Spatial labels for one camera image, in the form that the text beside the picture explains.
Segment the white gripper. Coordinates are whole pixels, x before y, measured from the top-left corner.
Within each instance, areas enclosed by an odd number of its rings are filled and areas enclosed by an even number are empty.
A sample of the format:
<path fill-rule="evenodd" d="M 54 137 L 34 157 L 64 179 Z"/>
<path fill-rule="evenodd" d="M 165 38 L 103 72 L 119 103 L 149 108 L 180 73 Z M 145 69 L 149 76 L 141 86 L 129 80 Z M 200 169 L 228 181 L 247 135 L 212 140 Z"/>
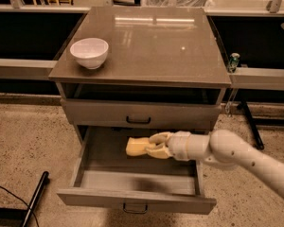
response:
<path fill-rule="evenodd" d="M 147 147 L 146 152 L 150 157 L 156 159 L 168 159 L 171 156 L 177 161 L 188 161 L 186 143 L 190 136 L 189 131 L 163 131 L 152 135 L 149 138 L 155 147 Z"/>

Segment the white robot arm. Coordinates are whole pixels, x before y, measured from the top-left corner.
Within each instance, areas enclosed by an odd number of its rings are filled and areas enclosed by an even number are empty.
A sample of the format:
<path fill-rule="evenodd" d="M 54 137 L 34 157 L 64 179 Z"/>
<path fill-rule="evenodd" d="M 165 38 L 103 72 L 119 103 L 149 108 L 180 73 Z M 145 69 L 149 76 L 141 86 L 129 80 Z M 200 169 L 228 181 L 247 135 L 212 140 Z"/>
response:
<path fill-rule="evenodd" d="M 189 131 L 160 132 L 149 138 L 145 151 L 154 158 L 197 160 L 210 166 L 241 166 L 284 200 L 284 164 L 258 151 L 237 134 L 215 130 L 208 135 Z"/>

